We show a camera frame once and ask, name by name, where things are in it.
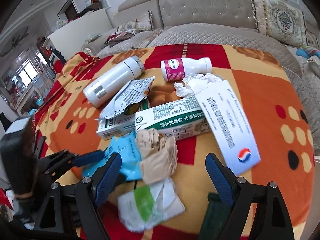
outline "headboard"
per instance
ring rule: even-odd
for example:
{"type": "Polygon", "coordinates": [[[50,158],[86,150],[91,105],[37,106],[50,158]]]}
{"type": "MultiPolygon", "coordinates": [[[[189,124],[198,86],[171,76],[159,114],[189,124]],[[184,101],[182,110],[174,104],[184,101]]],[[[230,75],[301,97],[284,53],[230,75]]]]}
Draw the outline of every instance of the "headboard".
{"type": "Polygon", "coordinates": [[[212,23],[255,28],[251,0],[159,0],[164,26],[212,23]]]}

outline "green stripe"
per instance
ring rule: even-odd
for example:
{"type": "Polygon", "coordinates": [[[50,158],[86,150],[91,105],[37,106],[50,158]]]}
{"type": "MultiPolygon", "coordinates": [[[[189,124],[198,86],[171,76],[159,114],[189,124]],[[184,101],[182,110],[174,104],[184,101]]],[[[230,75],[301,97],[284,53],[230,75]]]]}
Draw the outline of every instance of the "green stripe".
{"type": "Polygon", "coordinates": [[[149,186],[136,188],[133,191],[137,209],[143,221],[147,222],[155,204],[149,186]]]}
{"type": "Polygon", "coordinates": [[[146,127],[145,129],[155,128],[157,130],[175,127],[178,125],[183,125],[189,122],[193,122],[204,118],[204,113],[201,110],[187,112],[185,114],[176,115],[174,117],[168,118],[164,121],[157,122],[153,125],[146,127]]]}

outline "blue plastic wrapper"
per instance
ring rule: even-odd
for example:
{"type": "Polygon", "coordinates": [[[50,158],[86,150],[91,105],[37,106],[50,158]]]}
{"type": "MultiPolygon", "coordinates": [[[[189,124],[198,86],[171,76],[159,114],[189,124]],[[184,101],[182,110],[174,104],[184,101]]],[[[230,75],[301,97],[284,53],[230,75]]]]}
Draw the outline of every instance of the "blue plastic wrapper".
{"type": "Polygon", "coordinates": [[[122,166],[120,172],[126,176],[126,181],[142,179],[139,162],[141,154],[135,143],[136,132],[132,131],[121,137],[112,137],[109,147],[104,151],[104,158],[82,168],[83,177],[91,177],[94,172],[106,164],[111,154],[117,152],[121,155],[122,166]]]}

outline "screw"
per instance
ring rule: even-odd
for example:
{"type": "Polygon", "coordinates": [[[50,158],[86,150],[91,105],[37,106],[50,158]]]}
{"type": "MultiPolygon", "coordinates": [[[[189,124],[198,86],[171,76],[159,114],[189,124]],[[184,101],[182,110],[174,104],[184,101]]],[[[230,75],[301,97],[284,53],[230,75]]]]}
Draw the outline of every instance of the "screw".
{"type": "Polygon", "coordinates": [[[244,184],[246,182],[246,179],[244,177],[237,178],[237,181],[241,184],[244,184]]]}
{"type": "Polygon", "coordinates": [[[59,187],[59,183],[58,182],[52,183],[52,185],[51,185],[52,189],[55,189],[57,187],[59,187]]]}
{"type": "Polygon", "coordinates": [[[270,182],[269,185],[270,185],[270,187],[273,187],[273,188],[276,188],[276,187],[277,187],[277,184],[276,184],[275,182],[273,182],[273,181],[270,182]]]}
{"type": "Polygon", "coordinates": [[[84,178],[82,179],[82,182],[83,182],[84,184],[89,183],[90,181],[91,181],[91,178],[90,178],[90,177],[84,177],[84,178]]]}

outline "brown napkin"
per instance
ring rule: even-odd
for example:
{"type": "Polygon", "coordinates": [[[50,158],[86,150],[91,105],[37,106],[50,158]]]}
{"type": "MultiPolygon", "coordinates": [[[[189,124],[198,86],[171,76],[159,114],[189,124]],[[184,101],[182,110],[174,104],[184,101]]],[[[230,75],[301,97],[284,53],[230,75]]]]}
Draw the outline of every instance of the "brown napkin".
{"type": "Polygon", "coordinates": [[[141,153],[139,166],[146,184],[161,181],[175,172],[178,149],[174,136],[162,137],[151,128],[137,131],[135,142],[141,153]]]}

